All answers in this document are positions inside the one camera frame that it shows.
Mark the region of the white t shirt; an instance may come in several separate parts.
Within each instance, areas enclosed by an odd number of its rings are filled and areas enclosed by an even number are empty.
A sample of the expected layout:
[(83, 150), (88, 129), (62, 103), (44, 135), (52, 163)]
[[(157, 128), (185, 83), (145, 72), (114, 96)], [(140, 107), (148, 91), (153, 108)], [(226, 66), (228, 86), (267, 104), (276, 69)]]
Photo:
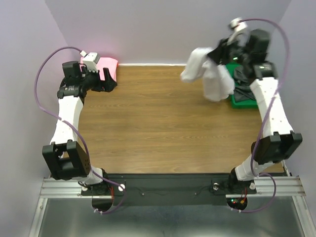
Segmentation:
[(219, 102), (233, 95), (235, 81), (224, 65), (217, 65), (207, 57), (212, 52), (211, 47), (198, 47), (194, 49), (187, 60), (180, 80), (192, 83), (202, 80), (203, 95), (205, 99)]

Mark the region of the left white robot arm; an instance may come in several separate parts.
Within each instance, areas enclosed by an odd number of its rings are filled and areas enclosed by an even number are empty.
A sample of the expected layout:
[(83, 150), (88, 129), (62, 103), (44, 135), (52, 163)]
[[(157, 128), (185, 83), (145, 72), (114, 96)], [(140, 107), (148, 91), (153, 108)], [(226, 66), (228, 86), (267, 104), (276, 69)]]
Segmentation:
[(89, 71), (88, 62), (69, 61), (62, 64), (64, 78), (57, 98), (59, 112), (54, 135), (43, 146), (42, 155), (56, 180), (76, 180), (82, 186), (92, 186), (100, 195), (106, 194), (110, 182), (106, 172), (91, 165), (87, 144), (79, 134), (79, 117), (88, 91), (111, 92), (117, 86), (118, 61), (102, 57), (97, 71)]

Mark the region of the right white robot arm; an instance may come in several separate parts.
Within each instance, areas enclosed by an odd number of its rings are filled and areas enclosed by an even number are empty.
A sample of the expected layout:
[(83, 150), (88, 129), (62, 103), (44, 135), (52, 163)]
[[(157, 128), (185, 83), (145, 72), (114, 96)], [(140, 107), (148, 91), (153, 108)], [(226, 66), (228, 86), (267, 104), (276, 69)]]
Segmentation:
[(243, 31), (234, 32), (220, 40), (207, 55), (217, 65), (235, 61), (242, 66), (262, 120), (250, 156), (229, 174), (227, 187), (233, 193), (242, 190), (266, 168), (289, 159), (303, 141), (302, 134), (294, 132), (286, 117), (276, 67), (266, 59), (270, 33), (252, 30), (245, 45), (241, 46), (238, 37), (242, 34)]

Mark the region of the pink folded t shirt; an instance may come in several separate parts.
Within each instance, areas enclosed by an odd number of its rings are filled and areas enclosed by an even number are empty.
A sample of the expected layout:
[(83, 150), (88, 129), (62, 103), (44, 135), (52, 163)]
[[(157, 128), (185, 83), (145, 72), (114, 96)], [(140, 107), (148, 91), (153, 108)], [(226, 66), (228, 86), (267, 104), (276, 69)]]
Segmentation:
[(116, 71), (117, 71), (118, 61), (110, 57), (100, 57), (97, 63), (98, 72), (100, 72), (101, 80), (104, 79), (103, 68), (109, 68), (112, 78), (117, 81)]

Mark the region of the dark grey t shirt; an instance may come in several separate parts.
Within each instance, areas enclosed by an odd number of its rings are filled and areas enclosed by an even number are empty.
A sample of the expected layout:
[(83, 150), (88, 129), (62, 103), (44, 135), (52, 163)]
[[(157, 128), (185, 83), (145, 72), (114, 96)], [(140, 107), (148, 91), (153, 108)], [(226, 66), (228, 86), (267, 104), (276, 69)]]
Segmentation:
[(243, 67), (238, 66), (234, 69), (233, 79), (235, 81), (234, 98), (237, 103), (246, 100), (255, 101), (255, 96), (250, 89), (248, 79), (243, 73)]

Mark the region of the green plastic bin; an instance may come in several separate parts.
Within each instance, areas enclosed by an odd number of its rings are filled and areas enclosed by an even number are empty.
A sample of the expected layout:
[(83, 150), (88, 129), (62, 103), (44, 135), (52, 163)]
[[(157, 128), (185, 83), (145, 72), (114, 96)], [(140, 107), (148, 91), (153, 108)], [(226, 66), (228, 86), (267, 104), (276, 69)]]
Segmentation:
[(250, 83), (243, 73), (243, 67), (236, 63), (229, 63), (226, 68), (235, 82), (234, 93), (231, 95), (232, 107), (235, 109), (258, 108), (255, 96), (250, 90)]

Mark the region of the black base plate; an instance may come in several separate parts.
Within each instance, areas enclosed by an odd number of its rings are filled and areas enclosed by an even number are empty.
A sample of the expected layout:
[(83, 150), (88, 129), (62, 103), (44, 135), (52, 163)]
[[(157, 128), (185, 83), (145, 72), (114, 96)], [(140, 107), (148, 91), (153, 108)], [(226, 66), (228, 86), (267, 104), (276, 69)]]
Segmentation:
[(228, 173), (107, 174), (109, 181), (84, 185), (82, 196), (103, 213), (117, 206), (229, 205), (244, 210), (256, 193), (254, 180)]

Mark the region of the aluminium frame rail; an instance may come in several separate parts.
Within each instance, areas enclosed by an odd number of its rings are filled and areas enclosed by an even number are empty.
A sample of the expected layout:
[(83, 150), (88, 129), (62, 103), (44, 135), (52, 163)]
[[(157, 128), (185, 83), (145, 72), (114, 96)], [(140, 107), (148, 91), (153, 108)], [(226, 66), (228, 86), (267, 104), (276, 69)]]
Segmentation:
[(297, 176), (254, 179), (244, 210), (229, 205), (117, 206), (103, 213), (77, 181), (42, 182), (32, 237), (313, 237)]

